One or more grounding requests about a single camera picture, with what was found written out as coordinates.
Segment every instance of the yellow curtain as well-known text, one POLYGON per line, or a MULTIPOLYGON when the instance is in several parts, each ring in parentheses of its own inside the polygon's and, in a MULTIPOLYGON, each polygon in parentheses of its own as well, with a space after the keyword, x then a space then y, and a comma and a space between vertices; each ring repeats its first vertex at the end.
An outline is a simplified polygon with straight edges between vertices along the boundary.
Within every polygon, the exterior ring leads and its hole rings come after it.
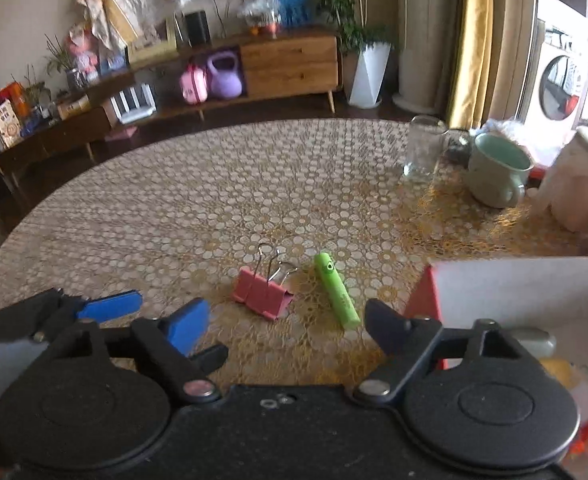
POLYGON ((484 114, 492 50, 493 0, 462 0, 456 70, 450 102, 450 128, 477 128, 484 114))

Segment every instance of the picture frame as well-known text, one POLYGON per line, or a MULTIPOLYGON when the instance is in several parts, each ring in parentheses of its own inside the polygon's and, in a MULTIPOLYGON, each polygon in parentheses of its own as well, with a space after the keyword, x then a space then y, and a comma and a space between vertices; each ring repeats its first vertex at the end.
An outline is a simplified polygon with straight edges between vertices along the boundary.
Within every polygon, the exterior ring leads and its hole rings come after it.
POLYGON ((128 63, 135 64, 177 49, 174 17, 166 19, 156 27, 156 36, 137 38, 127 46, 128 63))

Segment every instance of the pink binder clip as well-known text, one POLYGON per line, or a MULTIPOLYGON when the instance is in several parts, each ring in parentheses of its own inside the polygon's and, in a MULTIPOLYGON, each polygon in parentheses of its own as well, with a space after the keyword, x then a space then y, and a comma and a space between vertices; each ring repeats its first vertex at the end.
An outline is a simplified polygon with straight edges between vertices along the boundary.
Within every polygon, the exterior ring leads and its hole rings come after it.
POLYGON ((238 275, 238 281, 232 293, 234 301, 243 303, 247 308, 255 311, 267 319, 274 321, 280 314, 283 313, 285 308, 290 304, 290 301, 294 299, 294 295, 282 286, 285 279, 298 269, 289 262, 279 261, 279 268, 273 273, 272 263, 275 259, 280 256, 280 252, 277 250, 276 254, 271 257, 267 268, 267 278, 258 274, 258 269, 263 259, 262 247, 272 246, 268 244, 261 244, 258 248, 259 258, 254 268, 254 271, 248 267, 242 267, 238 275), (282 274, 282 276, 276 280, 276 276, 282 274))

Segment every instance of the glass jar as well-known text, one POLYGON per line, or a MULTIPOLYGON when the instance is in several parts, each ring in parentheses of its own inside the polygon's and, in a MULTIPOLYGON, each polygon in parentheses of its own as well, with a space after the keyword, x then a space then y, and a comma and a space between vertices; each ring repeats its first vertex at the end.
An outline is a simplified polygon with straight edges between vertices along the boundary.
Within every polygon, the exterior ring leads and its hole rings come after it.
POLYGON ((439 118, 418 115, 410 122, 405 149, 405 176, 431 176, 444 150, 446 124, 439 118))

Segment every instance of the pink bag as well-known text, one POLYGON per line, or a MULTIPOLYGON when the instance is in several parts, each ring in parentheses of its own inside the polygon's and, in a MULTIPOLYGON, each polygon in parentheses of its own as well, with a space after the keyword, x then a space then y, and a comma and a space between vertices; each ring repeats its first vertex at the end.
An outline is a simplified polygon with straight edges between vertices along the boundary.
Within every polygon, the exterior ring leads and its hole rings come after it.
POLYGON ((188 65, 181 76, 181 89, 187 104, 197 105, 208 98, 208 82, 205 70, 196 65, 188 65))

